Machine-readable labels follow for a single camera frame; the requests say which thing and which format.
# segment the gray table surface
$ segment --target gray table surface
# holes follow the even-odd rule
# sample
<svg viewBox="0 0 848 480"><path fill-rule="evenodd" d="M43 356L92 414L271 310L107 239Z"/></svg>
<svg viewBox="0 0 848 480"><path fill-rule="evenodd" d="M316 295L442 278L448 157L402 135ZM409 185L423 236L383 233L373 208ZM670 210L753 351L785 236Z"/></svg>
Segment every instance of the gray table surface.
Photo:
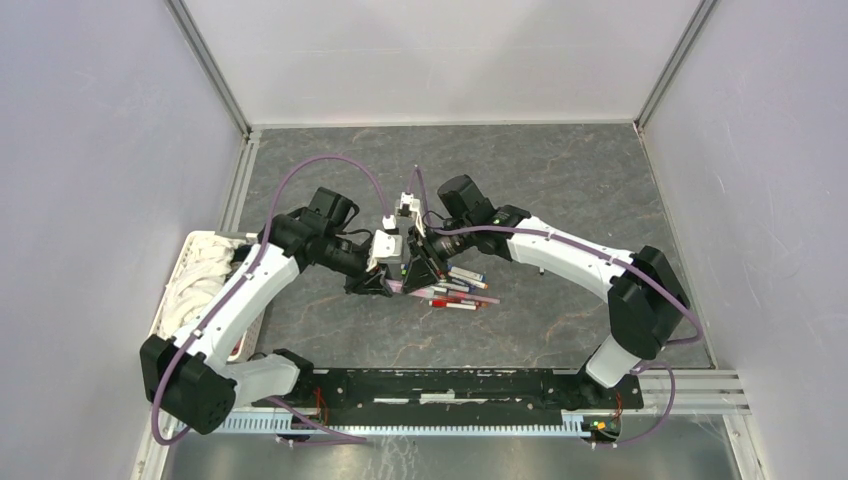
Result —
<svg viewBox="0 0 848 480"><path fill-rule="evenodd" d="M655 246L682 276L650 165L630 125L266 130L239 229L260 230L279 180L297 162L322 153L364 162L392 203L412 166L420 165L431 208L439 212L444 210L436 189L466 173L496 206L525 208L552 226L611 247ZM302 170L278 211L305 205L319 186L362 207L351 228L379 225L370 183L340 162ZM485 273L488 294L502 303L467 312L434 309L413 297L345 295L343 277L312 267L268 309L258 351L285 347L323 367L568 368L582 365L609 332L605 303L562 278L476 250L454 263ZM681 324L676 335L692 333ZM675 367L710 366L704 345L669 348L661 358Z"/></svg>

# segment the white cloth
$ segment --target white cloth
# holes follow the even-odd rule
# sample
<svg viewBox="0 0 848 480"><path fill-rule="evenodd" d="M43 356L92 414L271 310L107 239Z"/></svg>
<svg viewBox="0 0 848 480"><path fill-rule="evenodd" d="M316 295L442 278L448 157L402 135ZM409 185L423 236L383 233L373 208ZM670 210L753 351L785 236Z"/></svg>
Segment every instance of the white cloth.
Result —
<svg viewBox="0 0 848 480"><path fill-rule="evenodd" d="M224 287L236 248L245 240L199 236L180 259L183 266L165 289L159 335L168 338L200 314Z"/></svg>

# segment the white wall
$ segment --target white wall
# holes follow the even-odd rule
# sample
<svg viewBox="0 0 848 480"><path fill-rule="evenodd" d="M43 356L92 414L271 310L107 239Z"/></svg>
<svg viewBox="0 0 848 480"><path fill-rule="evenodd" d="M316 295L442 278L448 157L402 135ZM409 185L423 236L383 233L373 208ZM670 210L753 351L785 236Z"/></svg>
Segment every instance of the white wall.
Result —
<svg viewBox="0 0 848 480"><path fill-rule="evenodd" d="M848 3L720 2L647 126L775 479L844 478Z"/></svg>
<svg viewBox="0 0 848 480"><path fill-rule="evenodd" d="M3 2L0 111L0 478L127 478L138 349L240 135L161 0Z"/></svg>
<svg viewBox="0 0 848 480"><path fill-rule="evenodd" d="M188 0L255 124L629 121L698 0Z"/></svg>

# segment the white marker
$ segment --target white marker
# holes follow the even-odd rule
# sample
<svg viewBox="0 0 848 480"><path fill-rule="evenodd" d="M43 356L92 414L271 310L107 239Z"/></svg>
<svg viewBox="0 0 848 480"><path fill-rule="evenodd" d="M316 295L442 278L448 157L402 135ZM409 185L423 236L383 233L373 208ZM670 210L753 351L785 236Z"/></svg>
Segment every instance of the white marker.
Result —
<svg viewBox="0 0 848 480"><path fill-rule="evenodd" d="M484 289L484 290L485 290L485 289L487 289L487 288L489 288L489 286L488 286L488 285L486 285L485 283L483 283L483 282L481 282L481 281L479 281L479 280L474 280L473 278L468 278L468 277L466 277L465 275L461 275L461 274L459 274L459 273L454 272L453 270L451 270L450 272L448 272L448 275L450 275L451 277L453 277L453 278L455 278L455 279L457 279L457 280L460 280L460 281L462 281L462 282L464 282L464 283L467 283L467 284L469 284L469 285L471 285L471 286L477 287L477 288L482 288L482 289Z"/></svg>
<svg viewBox="0 0 848 480"><path fill-rule="evenodd" d="M447 288L448 290L456 290L457 292L465 292L468 293L471 291L471 287L467 285L460 285L458 283L450 283L450 282L439 282L436 284L437 287Z"/></svg>
<svg viewBox="0 0 848 480"><path fill-rule="evenodd" d="M474 273L471 270L466 270L464 268L454 267L453 265L448 267L448 270L450 270L452 273L456 273L457 275L461 275L465 278L477 280L478 282L483 281L483 275L480 275L479 273Z"/></svg>
<svg viewBox="0 0 848 480"><path fill-rule="evenodd" d="M444 300L430 300L433 308L459 308L461 310L477 310L477 305L466 305L464 303L446 302Z"/></svg>

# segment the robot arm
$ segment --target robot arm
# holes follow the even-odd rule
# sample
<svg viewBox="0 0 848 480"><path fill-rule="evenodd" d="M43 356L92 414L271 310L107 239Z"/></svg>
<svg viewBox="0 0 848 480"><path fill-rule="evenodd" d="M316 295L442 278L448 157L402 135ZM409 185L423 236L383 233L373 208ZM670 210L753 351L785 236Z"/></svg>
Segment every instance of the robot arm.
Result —
<svg viewBox="0 0 848 480"><path fill-rule="evenodd" d="M417 228L410 229L407 241L412 258L404 279L404 291L440 280L447 272L447 260L472 246L482 253L534 265L575 282L609 304L610 336L581 369L602 388L614 387L642 360L656 358L682 318L682 314L658 292L612 259L648 274L683 305L689 306L665 255L653 247L644 247L634 253L596 245L557 230L526 210L511 205L496 209L467 175L448 180L438 194L451 218L445 220L444 230L438 232L425 227L422 235ZM481 226L542 231L548 235L449 232ZM605 261L574 246L553 241L553 235L589 246L612 259Z"/></svg>
<svg viewBox="0 0 848 480"><path fill-rule="evenodd" d="M638 362L655 358L680 322L681 314L617 262L613 264L552 241L552 235L592 246L638 268L688 307L677 277L659 250L645 247L633 253L591 244L550 227L520 208L506 205L496 209L465 175L442 185L439 197L451 218L445 220L444 230L438 231L422 221L421 202L411 195L401 198L398 213L415 219L406 239L410 258L403 290L408 292L443 280L448 271L447 260L471 247L484 254L544 268L577 283L609 304L611 330L578 374L585 378L582 385L611 388ZM362 244L354 244L344 238L344 228L353 218L349 216L351 210L355 216L358 207L352 201L321 188L308 207L275 217L260 264L249 273L260 251L260 246L254 245L240 269L198 318L171 339L153 335L145 341L141 361L148 400L153 401L163 372L191 338L195 340L177 362L161 406L197 432L213 431L236 406L291 392L298 377L305 373L302 368L309 364L289 352L275 352L262 360L238 365L228 365L226 360L262 309L309 265L319 264L343 273L347 293L391 296L384 280L388 265L402 261L403 240L395 232L378 230ZM450 232L481 226L544 231L548 236L504 231ZM232 292L235 282L242 278L242 286ZM200 331L201 319L225 296L229 296L227 302Z"/></svg>
<svg viewBox="0 0 848 480"><path fill-rule="evenodd" d="M355 216L358 210L342 195L319 188L308 207L276 216L261 259L261 246L250 247L241 267L200 315L171 339L152 335L144 342L141 363L148 400L153 401L165 369L185 345L162 408L201 434L217 428L234 407L289 393L301 373L299 357L275 352L242 364L227 364L227 358L266 305L309 265L344 274L347 293L391 295L383 281L386 263L400 263L396 245L402 241L379 230L362 244L345 238L350 212ZM237 287L240 279L244 281ZM219 304L201 331L201 321Z"/></svg>

